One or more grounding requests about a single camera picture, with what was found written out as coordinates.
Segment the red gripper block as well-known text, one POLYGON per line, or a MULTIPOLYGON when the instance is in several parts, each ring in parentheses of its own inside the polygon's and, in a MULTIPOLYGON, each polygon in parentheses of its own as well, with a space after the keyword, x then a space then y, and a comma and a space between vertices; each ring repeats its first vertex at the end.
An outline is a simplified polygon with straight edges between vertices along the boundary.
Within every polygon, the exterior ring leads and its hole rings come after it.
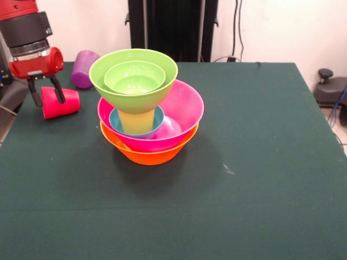
POLYGON ((19 79, 28 79, 31 96, 38 108, 43 107, 43 102, 40 94, 36 91, 35 80, 30 78, 37 75, 51 75, 50 81, 54 85, 57 100, 59 104, 63 104, 66 99, 60 82, 54 75, 63 69, 63 65, 63 56, 57 47, 21 57, 11 57, 9 60, 9 68, 12 74, 19 79))

